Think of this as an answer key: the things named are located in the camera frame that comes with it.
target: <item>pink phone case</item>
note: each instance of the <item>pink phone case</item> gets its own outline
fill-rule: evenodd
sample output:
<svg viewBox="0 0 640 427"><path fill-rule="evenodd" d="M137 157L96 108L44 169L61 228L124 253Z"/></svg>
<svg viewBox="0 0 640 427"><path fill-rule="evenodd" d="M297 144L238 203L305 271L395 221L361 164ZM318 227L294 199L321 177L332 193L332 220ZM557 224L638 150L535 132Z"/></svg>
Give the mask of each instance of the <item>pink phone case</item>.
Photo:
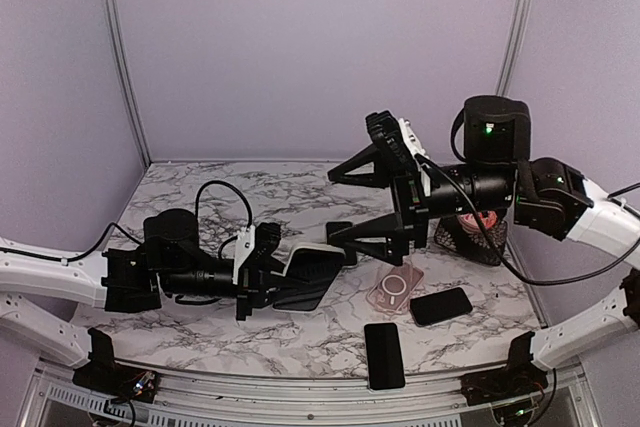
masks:
<svg viewBox="0 0 640 427"><path fill-rule="evenodd" d="M405 262L400 267L393 267L369 291L367 302L374 309L387 314L406 312L411 293L423 277L424 272L415 268L410 262Z"/></svg>

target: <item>pink object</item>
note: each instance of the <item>pink object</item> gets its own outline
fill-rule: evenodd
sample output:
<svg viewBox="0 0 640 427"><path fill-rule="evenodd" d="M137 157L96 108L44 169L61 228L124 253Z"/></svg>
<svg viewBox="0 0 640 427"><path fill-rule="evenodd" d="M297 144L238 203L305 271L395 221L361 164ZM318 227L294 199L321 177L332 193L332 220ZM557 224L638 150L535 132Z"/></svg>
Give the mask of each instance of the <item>pink object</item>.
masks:
<svg viewBox="0 0 640 427"><path fill-rule="evenodd" d="M406 312L411 293L423 277L424 272L406 261L400 267L393 267L376 282L367 294L367 302L377 311L389 315Z"/></svg>
<svg viewBox="0 0 640 427"><path fill-rule="evenodd" d="M498 222L498 215L494 211L490 211L486 215L481 213L480 218L482 219L482 223L484 224L487 230L489 230L491 227L496 225L496 222ZM459 215L458 222L460 222L462 229L467 234L480 233L480 228L478 227L478 223L476 222L476 219L473 218L472 214Z"/></svg>

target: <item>marble surface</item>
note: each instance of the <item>marble surface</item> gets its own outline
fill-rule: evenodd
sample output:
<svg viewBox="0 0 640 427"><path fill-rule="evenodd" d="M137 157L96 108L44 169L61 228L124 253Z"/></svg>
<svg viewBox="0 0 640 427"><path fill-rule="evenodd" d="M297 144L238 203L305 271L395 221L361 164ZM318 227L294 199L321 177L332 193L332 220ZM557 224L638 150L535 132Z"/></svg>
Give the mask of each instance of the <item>marble surface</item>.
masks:
<svg viewBox="0 0 640 427"><path fill-rule="evenodd" d="M391 211L388 190L330 184L326 172L332 165L154 164L120 223L141 238L146 217L174 207L192 209L201 184L223 179L246 194L257 222L283 226L277 255L284 258L295 241L322 241L327 221L361 222ZM245 222L242 204L222 187L211 187L203 196L200 217L203 247L211 252ZM127 242L114 235L110 247L131 247ZM461 286L473 304L472 314L421 328L408 312L389 318L374 311L365 295L380 269L390 267L365 259L343 269L311 313L267 307L237 322L232 300L191 307L165 298L162 309L134 315L82 305L74 322L111 335L122 359L201 372L303 378L366 377L363 327L370 322L398 325L407 373L502 361L511 339L538 327L523 285L506 269L468 262L433 243L411 260L424 272L419 295Z"/></svg>

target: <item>lavender backdrop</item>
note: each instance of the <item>lavender backdrop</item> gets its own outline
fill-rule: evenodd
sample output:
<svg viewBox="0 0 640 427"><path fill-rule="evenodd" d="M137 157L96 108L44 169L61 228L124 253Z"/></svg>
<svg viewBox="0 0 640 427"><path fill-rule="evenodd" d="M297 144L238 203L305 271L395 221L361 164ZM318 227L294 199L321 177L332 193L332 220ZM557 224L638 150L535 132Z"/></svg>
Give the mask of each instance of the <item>lavender backdrop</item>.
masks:
<svg viewBox="0 0 640 427"><path fill-rule="evenodd" d="M118 0L155 160L343 158L402 113L433 155L495 90L515 0Z"/></svg>
<svg viewBox="0 0 640 427"><path fill-rule="evenodd" d="M640 180L640 0L533 0L509 95L529 104L533 158L555 156L613 191ZM640 205L640 195L628 198ZM536 278L576 275L611 259L595 249L514 232ZM554 322L592 305L628 273L540 289ZM582 356L604 426L637 427L640 336Z"/></svg>
<svg viewBox="0 0 640 427"><path fill-rule="evenodd" d="M0 12L0 235L87 248L142 175L101 0L0 0ZM0 333L0 425L15 425L37 355Z"/></svg>

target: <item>smartphone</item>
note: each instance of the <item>smartphone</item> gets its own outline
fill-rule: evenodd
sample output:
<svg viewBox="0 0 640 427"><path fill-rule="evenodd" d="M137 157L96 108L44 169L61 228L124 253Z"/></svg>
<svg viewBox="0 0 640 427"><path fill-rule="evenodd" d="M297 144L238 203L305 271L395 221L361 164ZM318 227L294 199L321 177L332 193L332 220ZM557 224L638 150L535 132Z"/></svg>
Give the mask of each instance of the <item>smartphone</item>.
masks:
<svg viewBox="0 0 640 427"><path fill-rule="evenodd" d="M411 315L420 327L437 324L473 310L461 287L411 299Z"/></svg>
<svg viewBox="0 0 640 427"><path fill-rule="evenodd" d="M398 327L393 322L364 326L367 348L369 388L371 390L404 387L404 365Z"/></svg>

